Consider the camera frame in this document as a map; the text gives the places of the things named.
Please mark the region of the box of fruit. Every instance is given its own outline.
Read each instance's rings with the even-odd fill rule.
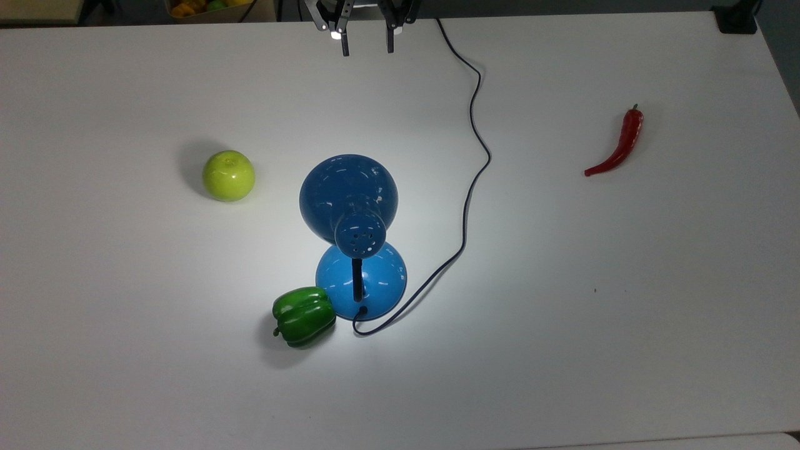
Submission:
[[[251,0],[164,0],[177,23],[233,23],[247,12]],[[273,0],[257,0],[245,22],[275,22]]]

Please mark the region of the lamp stem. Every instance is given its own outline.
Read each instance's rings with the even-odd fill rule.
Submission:
[[[362,260],[353,258],[353,299],[361,302],[364,298],[364,278],[361,271]]]

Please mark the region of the green bell pepper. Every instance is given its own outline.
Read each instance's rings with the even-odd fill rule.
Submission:
[[[307,345],[336,322],[328,295],[316,286],[300,287],[281,295],[272,305],[272,315],[278,321],[272,335],[283,334],[289,347]]]

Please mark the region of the lamp base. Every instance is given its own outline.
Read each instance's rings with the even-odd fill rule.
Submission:
[[[353,297],[353,260],[336,246],[329,248],[317,266],[317,286],[325,290],[336,315],[352,320],[360,307],[366,314],[359,320],[372,320],[391,311],[406,290],[406,264],[389,245],[362,261],[364,296],[361,302]]]

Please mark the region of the black clamp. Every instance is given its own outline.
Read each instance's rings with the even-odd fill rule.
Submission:
[[[712,6],[717,27],[723,34],[755,34],[755,15],[762,0],[740,0],[733,6]]]
[[[394,53],[394,34],[402,30],[406,23],[414,23],[417,20],[417,13],[422,0],[402,0],[400,6],[395,6],[392,0],[374,0],[375,4],[386,20],[386,51]],[[322,0],[305,0],[311,18],[317,26],[317,30],[329,31],[334,38],[342,40],[342,54],[350,55],[350,47],[347,43],[347,22],[355,8],[356,0],[336,0],[334,10],[322,3]]]

